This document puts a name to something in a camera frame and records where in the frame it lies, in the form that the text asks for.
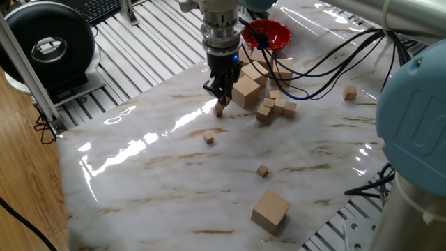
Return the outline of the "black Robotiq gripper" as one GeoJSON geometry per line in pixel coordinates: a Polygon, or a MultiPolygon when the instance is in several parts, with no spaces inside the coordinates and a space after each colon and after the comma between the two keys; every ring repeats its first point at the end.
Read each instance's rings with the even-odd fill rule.
{"type": "Polygon", "coordinates": [[[228,105],[232,99],[233,85],[238,81],[243,66],[239,59],[239,53],[235,52],[228,55],[207,54],[207,63],[210,68],[210,77],[226,76],[226,82],[224,84],[216,79],[208,80],[203,84],[203,88],[219,101],[224,100],[228,105]]]}

